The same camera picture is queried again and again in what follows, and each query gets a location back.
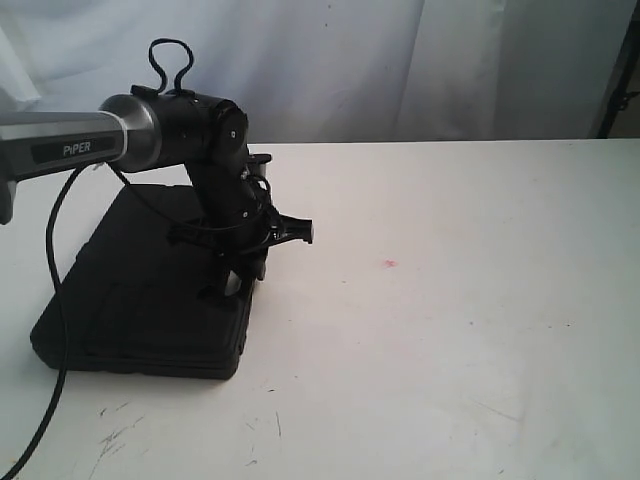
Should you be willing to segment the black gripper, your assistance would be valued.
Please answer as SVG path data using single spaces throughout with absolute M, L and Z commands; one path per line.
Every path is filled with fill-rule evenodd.
M 239 257 L 241 290 L 266 276 L 268 249 L 280 239 L 280 213 L 270 199 L 240 199 L 214 203 L 198 199 L 201 212 L 168 214 L 175 240 L 212 249 L 226 258 Z M 235 273 L 225 257 L 212 256 L 203 270 L 198 298 L 220 301 L 235 294 Z

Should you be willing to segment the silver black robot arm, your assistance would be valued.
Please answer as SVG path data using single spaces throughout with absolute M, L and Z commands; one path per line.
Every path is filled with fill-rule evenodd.
M 1 117 L 1 222 L 13 218 L 18 183 L 108 164 L 117 174 L 184 165 L 207 216 L 190 228 L 217 236 L 257 279 L 281 232 L 269 154 L 252 154 L 248 117 L 233 101 L 193 91 L 142 86 L 108 98 L 94 112 L 19 112 Z

